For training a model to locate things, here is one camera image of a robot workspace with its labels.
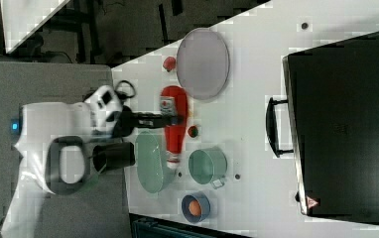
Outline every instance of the small bowl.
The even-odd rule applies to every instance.
[[[190,203],[194,200],[198,201],[199,206],[201,207],[200,216],[194,216],[190,213]],[[205,194],[199,191],[186,195],[183,198],[181,209],[183,210],[184,217],[187,219],[187,221],[190,223],[198,223],[204,220],[210,214],[210,202],[208,201],[208,198],[205,196]]]

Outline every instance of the green mug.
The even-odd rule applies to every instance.
[[[214,189],[223,187],[226,170],[226,158],[217,147],[196,150],[189,156],[189,173],[199,184],[210,183]]]

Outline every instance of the ketchup bottle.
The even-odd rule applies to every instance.
[[[168,167],[175,170],[180,164],[180,154],[186,134],[189,104],[187,93],[178,86],[165,87],[161,93],[161,111],[164,115],[180,115],[183,121],[174,126],[165,127],[168,151]]]

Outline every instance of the white plate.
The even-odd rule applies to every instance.
[[[178,81],[195,99],[216,96],[227,80],[229,53],[222,38],[207,28],[188,33],[177,55]]]

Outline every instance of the red triangle sticker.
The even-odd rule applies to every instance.
[[[308,209],[311,209],[314,206],[318,206],[319,205],[319,203],[316,200],[314,200],[314,199],[312,199],[312,198],[310,198],[308,196],[307,196],[307,204],[308,204]]]

